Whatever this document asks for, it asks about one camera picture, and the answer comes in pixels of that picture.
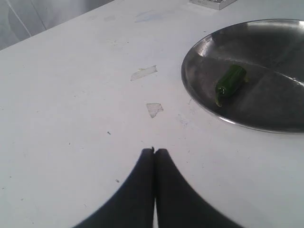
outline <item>jalapeno pepper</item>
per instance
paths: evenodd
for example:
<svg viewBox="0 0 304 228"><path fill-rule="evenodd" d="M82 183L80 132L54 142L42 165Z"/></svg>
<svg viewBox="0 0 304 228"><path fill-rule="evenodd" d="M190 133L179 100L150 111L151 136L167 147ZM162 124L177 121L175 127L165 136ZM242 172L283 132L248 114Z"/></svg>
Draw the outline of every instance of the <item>jalapeno pepper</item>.
<svg viewBox="0 0 304 228"><path fill-rule="evenodd" d="M220 98L230 97L241 86L244 81L247 81L246 70L238 65L231 65L226 74L218 81L215 92L215 103L221 107Z"/></svg>

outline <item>white table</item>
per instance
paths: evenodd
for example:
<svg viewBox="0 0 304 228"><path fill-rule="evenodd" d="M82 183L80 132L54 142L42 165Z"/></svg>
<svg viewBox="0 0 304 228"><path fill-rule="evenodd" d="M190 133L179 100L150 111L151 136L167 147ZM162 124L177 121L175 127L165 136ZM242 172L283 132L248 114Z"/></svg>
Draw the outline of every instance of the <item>white table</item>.
<svg viewBox="0 0 304 228"><path fill-rule="evenodd" d="M153 145L167 148L193 188L246 228L302 228L303 136L210 115L184 89L180 67L217 29L304 19L303 7L303 0L238 0L216 11L187 0L115 0L2 50L1 227L75 225ZM158 72L130 81L154 65ZM147 103L163 112L151 118Z"/></svg>

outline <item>white surface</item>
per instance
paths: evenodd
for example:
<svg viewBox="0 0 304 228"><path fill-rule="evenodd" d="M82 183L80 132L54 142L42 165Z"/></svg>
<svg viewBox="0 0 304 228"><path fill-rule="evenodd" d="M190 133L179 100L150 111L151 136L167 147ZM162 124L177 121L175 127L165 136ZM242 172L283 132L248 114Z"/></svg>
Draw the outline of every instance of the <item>white surface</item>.
<svg viewBox="0 0 304 228"><path fill-rule="evenodd" d="M211 116L191 101L180 67L219 28L304 19L303 7L302 0L238 0L216 11L188 0L116 0L1 51L1 227L75 225L154 145L171 152L204 199L246 228L302 228L303 136ZM158 72L130 81L154 65ZM147 103L164 111L152 119Z"/></svg>

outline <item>metal plate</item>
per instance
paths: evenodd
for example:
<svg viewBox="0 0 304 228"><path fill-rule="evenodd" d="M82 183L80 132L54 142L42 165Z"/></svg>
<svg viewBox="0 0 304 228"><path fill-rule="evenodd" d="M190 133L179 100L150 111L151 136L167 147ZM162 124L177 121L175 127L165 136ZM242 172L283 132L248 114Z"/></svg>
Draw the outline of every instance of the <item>metal plate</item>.
<svg viewBox="0 0 304 228"><path fill-rule="evenodd" d="M215 86L232 64L249 82L215 104ZM199 41L182 64L189 94L221 119L270 132L304 132L304 21L236 24Z"/></svg>

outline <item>metal object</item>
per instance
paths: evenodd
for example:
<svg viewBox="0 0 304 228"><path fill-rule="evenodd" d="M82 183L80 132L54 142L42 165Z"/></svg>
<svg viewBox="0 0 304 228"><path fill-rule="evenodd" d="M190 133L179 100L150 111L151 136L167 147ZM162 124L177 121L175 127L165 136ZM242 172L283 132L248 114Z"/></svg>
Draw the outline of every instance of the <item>metal object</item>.
<svg viewBox="0 0 304 228"><path fill-rule="evenodd" d="M190 0L190 2L206 6L215 10L221 10L236 0Z"/></svg>
<svg viewBox="0 0 304 228"><path fill-rule="evenodd" d="M304 21L236 24L199 41L182 64L189 94L222 120L269 132L304 132ZM230 65L249 78L222 107L215 85Z"/></svg>

